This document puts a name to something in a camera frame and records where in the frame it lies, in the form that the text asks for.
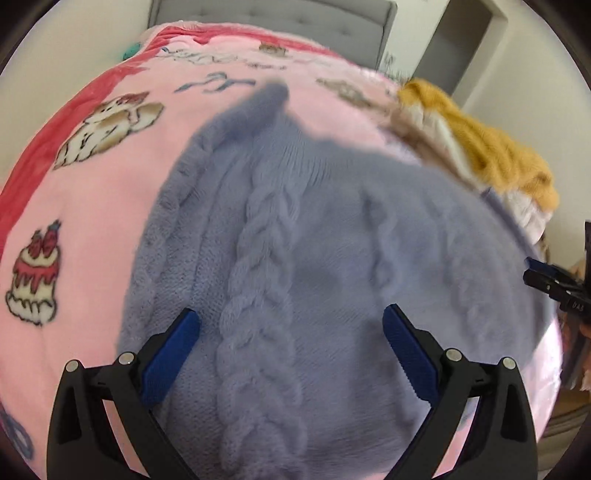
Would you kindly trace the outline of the lavender cable-knit sweater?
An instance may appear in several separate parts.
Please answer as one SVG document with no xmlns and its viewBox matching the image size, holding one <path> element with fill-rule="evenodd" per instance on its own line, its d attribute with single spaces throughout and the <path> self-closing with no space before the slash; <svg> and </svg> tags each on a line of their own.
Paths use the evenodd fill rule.
<svg viewBox="0 0 591 480">
<path fill-rule="evenodd" d="M 308 136 L 282 83 L 196 132 L 151 209 L 120 350 L 183 308 L 201 334 L 156 417 L 202 479 L 363 479 L 424 420 L 382 328 L 528 365 L 553 320 L 503 207 L 440 171 Z"/>
</svg>

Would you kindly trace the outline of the white cream garment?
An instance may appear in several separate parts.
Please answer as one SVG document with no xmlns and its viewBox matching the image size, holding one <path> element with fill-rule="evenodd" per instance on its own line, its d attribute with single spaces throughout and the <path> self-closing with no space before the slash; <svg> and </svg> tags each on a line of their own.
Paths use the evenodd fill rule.
<svg viewBox="0 0 591 480">
<path fill-rule="evenodd" d="M 465 149 L 439 113 L 425 110 L 417 103 L 411 106 L 395 103 L 391 107 L 389 130 L 406 142 L 424 164 L 440 168 L 479 193 L 491 188 L 490 184 L 477 178 Z M 531 197 L 519 190 L 506 193 L 496 187 L 493 190 L 530 242 L 541 247 L 552 213 L 542 211 Z"/>
</svg>

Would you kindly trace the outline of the mustard yellow knit garment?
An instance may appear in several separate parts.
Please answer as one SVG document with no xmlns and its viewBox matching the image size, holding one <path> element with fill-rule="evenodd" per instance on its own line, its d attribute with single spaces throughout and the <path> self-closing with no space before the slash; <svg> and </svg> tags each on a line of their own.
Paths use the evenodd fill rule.
<svg viewBox="0 0 591 480">
<path fill-rule="evenodd" d="M 560 197 L 553 173 L 535 150 L 466 114 L 447 93 L 424 79 L 407 82 L 398 91 L 398 98 L 405 106 L 420 105 L 441 115 L 483 183 L 501 193 L 519 190 L 544 211 L 558 208 Z"/>
</svg>

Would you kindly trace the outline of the pink cartoon-print blanket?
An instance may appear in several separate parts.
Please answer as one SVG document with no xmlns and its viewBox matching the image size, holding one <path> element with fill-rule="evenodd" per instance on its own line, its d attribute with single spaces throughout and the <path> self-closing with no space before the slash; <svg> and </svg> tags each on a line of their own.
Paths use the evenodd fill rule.
<svg viewBox="0 0 591 480">
<path fill-rule="evenodd" d="M 389 130 L 401 104 L 394 82 L 276 32 L 162 25 L 43 126 L 1 194 L 1 424 L 38 476 L 65 364 L 108 364 L 145 343 L 119 349 L 135 255 L 172 167 L 196 132 L 270 83 L 286 85 L 287 115 L 308 136 L 440 171 L 496 200 L 533 254 L 494 187 L 469 189 Z M 538 430 L 558 390 L 552 308 L 532 361 L 519 365 Z"/>
</svg>

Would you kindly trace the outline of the grey tufted headboard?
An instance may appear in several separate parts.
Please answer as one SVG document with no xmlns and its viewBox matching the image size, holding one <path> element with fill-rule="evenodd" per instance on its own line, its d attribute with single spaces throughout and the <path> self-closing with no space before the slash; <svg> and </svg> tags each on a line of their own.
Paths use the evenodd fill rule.
<svg viewBox="0 0 591 480">
<path fill-rule="evenodd" d="M 150 27 L 174 21 L 238 23 L 320 43 L 362 67 L 378 69 L 398 5 L 383 0 L 162 0 Z"/>
</svg>

